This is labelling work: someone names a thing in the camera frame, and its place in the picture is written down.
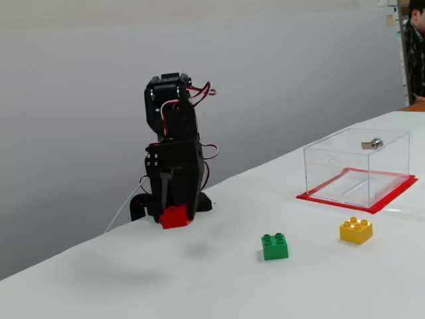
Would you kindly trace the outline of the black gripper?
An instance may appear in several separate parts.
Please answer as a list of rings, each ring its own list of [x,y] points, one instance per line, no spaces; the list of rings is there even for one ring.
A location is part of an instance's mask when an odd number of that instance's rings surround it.
[[[187,219],[197,211],[204,174],[203,151],[196,139],[150,144],[145,170],[151,186],[147,213],[156,223],[180,223],[181,206]]]

